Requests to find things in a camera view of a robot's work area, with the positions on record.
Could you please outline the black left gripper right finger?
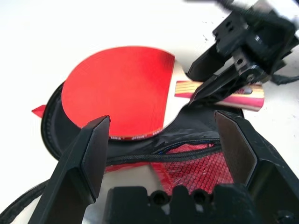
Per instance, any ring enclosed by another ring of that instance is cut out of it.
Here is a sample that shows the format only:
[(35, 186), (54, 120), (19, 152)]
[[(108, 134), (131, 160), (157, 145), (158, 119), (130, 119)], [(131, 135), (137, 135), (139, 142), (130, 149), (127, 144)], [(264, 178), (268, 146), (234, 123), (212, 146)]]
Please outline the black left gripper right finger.
[(266, 224), (299, 222), (299, 180), (275, 147), (249, 121), (216, 112), (222, 152), (235, 183), (245, 185)]

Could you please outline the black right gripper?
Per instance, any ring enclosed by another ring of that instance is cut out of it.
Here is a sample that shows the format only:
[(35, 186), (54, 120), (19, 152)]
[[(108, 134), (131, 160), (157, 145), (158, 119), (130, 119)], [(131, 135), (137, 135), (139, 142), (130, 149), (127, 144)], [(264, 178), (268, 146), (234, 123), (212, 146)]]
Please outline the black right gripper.
[(295, 82), (296, 77), (276, 74), (283, 58), (297, 45), (295, 22), (271, 8), (244, 8), (239, 4), (223, 7), (231, 14), (213, 31), (216, 44), (197, 58), (187, 72), (191, 80), (206, 80), (195, 90), (189, 104), (215, 104), (248, 84), (248, 75), (240, 74), (233, 65), (214, 75), (238, 49), (270, 75), (272, 82)]

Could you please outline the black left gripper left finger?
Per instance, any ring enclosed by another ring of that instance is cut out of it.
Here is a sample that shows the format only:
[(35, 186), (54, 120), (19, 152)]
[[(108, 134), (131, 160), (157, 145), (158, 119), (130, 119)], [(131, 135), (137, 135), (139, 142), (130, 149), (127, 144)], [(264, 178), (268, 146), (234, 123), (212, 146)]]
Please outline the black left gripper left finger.
[(106, 168), (110, 117), (90, 121), (64, 151), (29, 220), (30, 224), (80, 224), (99, 197)]

